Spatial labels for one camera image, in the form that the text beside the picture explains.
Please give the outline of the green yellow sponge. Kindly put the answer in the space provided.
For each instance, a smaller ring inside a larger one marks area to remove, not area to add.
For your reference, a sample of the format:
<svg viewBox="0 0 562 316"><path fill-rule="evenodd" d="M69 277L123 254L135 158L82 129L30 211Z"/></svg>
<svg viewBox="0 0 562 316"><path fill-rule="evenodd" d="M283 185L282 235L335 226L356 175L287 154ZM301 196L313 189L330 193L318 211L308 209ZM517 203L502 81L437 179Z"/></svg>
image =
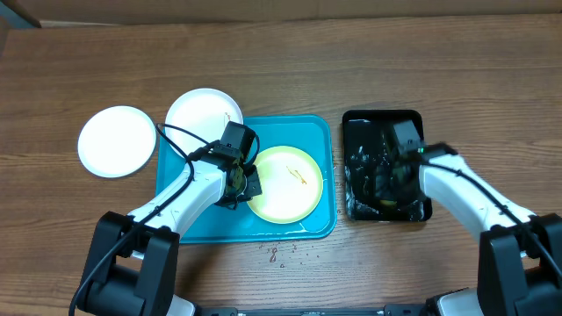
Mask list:
<svg viewBox="0 0 562 316"><path fill-rule="evenodd" d="M397 205L397 202L394 200L381 199L379 202L385 207L395 207Z"/></svg>

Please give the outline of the yellow plate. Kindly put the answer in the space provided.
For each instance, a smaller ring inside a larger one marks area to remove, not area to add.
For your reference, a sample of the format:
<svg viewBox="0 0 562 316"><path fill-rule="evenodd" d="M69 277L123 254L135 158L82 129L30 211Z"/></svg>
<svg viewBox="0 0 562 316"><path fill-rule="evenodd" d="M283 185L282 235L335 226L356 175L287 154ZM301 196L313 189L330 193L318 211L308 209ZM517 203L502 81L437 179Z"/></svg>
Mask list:
<svg viewBox="0 0 562 316"><path fill-rule="evenodd" d="M289 146L270 147L258 154L256 170L262 193L249 208L274 224L291 224L308 216L323 192L321 169L305 151Z"/></svg>

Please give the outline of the white plate with small stain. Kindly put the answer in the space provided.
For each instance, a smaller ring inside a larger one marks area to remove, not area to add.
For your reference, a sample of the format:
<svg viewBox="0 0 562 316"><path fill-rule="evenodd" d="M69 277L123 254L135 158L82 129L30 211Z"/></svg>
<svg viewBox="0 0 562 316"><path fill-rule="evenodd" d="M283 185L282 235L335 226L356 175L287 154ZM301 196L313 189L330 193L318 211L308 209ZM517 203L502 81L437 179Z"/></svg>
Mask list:
<svg viewBox="0 0 562 316"><path fill-rule="evenodd" d="M78 158L93 175L129 176L150 160L156 145L153 120L142 110L117 105L92 116L77 141Z"/></svg>

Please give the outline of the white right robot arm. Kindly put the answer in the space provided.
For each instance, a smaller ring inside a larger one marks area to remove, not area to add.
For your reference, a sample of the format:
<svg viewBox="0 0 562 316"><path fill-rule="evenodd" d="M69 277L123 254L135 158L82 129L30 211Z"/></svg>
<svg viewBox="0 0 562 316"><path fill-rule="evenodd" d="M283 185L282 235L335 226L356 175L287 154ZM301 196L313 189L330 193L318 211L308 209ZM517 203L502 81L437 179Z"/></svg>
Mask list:
<svg viewBox="0 0 562 316"><path fill-rule="evenodd" d="M421 315L559 315L561 218L504 197L445 143L390 151L391 187L441 204L479 244L478 283L435 296Z"/></svg>

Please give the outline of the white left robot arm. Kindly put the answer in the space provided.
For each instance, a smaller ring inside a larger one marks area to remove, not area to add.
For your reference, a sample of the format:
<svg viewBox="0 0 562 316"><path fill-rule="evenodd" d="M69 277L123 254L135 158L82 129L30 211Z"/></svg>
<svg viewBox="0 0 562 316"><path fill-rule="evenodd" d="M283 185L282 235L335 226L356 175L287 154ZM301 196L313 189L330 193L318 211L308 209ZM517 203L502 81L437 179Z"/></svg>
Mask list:
<svg viewBox="0 0 562 316"><path fill-rule="evenodd" d="M187 162L178 177L127 215L98 221L69 314L196 315L175 293L179 241L211 205L235 208L261 194L256 167Z"/></svg>

